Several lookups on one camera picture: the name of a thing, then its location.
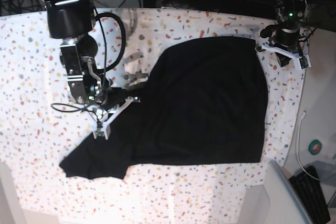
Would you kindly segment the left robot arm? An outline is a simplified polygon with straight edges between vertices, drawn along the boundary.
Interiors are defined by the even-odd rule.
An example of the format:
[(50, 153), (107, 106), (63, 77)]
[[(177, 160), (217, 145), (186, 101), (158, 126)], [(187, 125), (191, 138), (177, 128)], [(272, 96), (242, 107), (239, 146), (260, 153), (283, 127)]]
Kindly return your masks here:
[(300, 39), (301, 20), (306, 13), (306, 0), (274, 0), (277, 23), (260, 31), (265, 41), (256, 45), (258, 52), (273, 52), (281, 67), (291, 61), (295, 69), (303, 70), (311, 66), (309, 56), (304, 52), (306, 39)]

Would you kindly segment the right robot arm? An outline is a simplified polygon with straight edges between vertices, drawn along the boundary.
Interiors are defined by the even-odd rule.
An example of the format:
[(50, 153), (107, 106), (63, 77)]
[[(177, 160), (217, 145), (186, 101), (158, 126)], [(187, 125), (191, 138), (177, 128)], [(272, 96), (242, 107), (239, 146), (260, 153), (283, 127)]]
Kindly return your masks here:
[[(43, 0), (52, 38), (61, 39), (60, 61), (66, 70), (71, 112), (87, 112), (96, 121), (94, 138), (110, 136), (110, 124), (132, 102), (125, 89), (113, 87), (107, 72), (115, 68), (124, 55), (127, 32), (119, 16), (97, 12), (94, 0)], [(121, 46), (116, 60), (97, 68), (98, 44), (89, 32), (96, 22), (112, 18), (120, 28)]]

